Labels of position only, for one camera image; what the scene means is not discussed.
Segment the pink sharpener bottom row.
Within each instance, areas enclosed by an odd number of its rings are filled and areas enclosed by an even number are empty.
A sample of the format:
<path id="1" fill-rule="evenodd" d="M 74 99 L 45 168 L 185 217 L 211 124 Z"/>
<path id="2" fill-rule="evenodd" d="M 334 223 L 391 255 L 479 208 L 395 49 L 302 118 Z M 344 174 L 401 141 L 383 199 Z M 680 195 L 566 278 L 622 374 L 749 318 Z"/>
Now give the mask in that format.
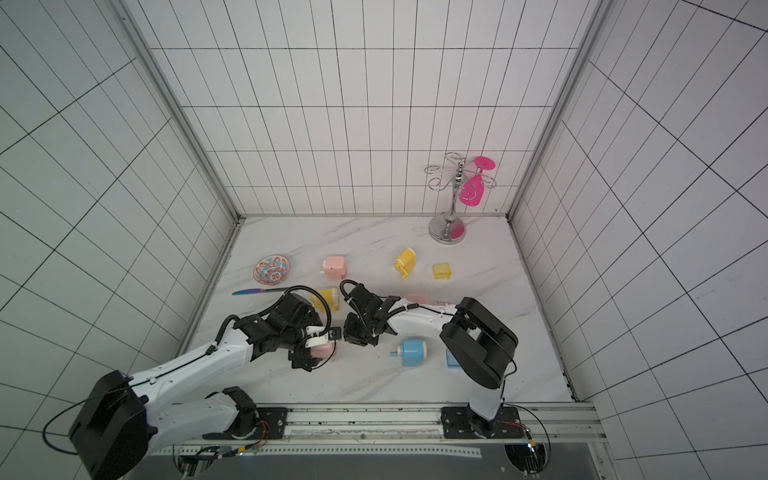
<path id="1" fill-rule="evenodd" d="M 328 359 L 332 356 L 333 352 L 335 351 L 335 343 L 326 343 L 323 345 L 317 345 L 311 348 L 311 355 L 313 358 L 317 359 Z"/>

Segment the pink sharpener row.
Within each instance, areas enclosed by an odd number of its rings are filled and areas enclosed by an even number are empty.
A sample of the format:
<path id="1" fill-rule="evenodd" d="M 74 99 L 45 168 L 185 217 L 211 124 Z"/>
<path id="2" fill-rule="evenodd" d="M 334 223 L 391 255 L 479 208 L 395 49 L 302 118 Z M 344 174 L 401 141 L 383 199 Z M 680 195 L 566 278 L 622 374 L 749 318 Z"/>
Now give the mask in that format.
<path id="1" fill-rule="evenodd" d="M 346 258 L 342 255 L 326 257 L 322 262 L 322 272 L 331 280 L 344 280 L 347 277 Z"/>
<path id="2" fill-rule="evenodd" d="M 328 359 L 332 356 L 333 352 L 335 351 L 335 343 L 326 343 L 323 345 L 317 345 L 311 348 L 311 355 L 313 358 L 317 359 Z"/>

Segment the yellow sharpener row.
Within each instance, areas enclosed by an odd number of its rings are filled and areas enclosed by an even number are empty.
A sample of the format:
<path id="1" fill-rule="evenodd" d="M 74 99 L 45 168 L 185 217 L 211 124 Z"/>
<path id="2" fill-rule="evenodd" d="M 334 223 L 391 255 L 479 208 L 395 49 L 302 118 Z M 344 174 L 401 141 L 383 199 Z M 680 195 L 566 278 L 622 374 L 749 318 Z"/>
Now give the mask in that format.
<path id="1" fill-rule="evenodd" d="M 318 290 L 311 295 L 310 301 L 319 312 L 334 313 L 340 309 L 339 292 L 335 287 Z"/>

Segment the pink sharpener top row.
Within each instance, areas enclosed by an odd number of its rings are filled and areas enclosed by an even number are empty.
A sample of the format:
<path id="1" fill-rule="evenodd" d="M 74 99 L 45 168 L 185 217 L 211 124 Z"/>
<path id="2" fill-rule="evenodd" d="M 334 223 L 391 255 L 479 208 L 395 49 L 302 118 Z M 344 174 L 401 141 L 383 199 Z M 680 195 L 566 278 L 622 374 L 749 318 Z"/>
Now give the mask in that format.
<path id="1" fill-rule="evenodd" d="M 347 277 L 346 258 L 342 255 L 326 257 L 322 262 L 322 272 L 331 280 L 344 280 Z"/>

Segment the yellow tray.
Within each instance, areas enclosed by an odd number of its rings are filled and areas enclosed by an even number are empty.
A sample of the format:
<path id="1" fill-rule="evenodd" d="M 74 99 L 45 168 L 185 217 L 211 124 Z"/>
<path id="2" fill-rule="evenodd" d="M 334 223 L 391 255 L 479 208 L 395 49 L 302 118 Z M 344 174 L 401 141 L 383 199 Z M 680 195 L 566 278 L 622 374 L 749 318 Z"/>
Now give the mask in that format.
<path id="1" fill-rule="evenodd" d="M 432 265 L 432 275 L 435 280 L 449 280 L 452 276 L 452 270 L 448 262 Z"/>

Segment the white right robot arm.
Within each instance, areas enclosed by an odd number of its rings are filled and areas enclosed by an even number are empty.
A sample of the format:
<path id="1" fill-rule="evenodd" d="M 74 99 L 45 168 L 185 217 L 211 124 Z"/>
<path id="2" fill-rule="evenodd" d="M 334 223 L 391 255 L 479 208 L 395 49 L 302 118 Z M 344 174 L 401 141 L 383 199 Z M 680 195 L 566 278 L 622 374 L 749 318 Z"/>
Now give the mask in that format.
<path id="1" fill-rule="evenodd" d="M 339 291 L 351 312 L 344 340 L 376 346 L 385 335 L 438 339 L 476 385 L 468 401 L 471 419 L 494 424 L 503 405 L 506 378 L 517 372 L 517 335 L 478 300 L 427 306 L 398 296 L 380 296 L 364 284 L 343 280 Z"/>

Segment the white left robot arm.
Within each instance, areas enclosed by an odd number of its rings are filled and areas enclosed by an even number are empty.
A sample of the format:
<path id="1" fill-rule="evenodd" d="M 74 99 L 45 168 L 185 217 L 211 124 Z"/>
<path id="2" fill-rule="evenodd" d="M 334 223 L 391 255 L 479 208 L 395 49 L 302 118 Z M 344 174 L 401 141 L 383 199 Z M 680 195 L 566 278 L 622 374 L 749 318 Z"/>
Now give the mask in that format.
<path id="1" fill-rule="evenodd" d="M 101 377 L 68 433 L 89 476 L 118 479 L 147 455 L 206 434 L 246 440 L 263 433 L 268 426 L 240 387 L 197 400 L 187 396 L 279 349 L 287 351 L 292 368 L 317 368 L 313 347 L 335 343 L 342 330 L 332 326 L 330 315 L 319 316 L 301 290 L 289 288 L 260 313 L 227 316 L 212 341 L 165 364 Z"/>

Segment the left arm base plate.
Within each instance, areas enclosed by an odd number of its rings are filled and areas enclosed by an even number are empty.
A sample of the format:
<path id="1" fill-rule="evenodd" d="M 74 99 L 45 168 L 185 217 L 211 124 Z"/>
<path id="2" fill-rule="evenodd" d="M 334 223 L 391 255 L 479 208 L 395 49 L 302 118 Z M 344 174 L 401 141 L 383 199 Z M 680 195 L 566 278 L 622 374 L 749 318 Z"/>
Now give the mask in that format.
<path id="1" fill-rule="evenodd" d="M 257 407 L 246 409 L 235 417 L 224 431 L 232 439 L 263 441 L 282 439 L 287 424 L 288 409 L 284 407 Z"/>

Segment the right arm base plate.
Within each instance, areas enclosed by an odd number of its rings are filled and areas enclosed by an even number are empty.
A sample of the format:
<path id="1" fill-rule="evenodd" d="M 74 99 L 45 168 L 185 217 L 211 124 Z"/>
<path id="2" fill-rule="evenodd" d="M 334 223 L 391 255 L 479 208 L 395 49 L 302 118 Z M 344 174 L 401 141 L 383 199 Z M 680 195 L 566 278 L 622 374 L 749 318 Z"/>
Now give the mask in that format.
<path id="1" fill-rule="evenodd" d="M 515 407 L 501 406 L 496 416 L 485 419 L 468 405 L 443 407 L 440 423 L 446 439 L 521 439 L 525 436 Z"/>

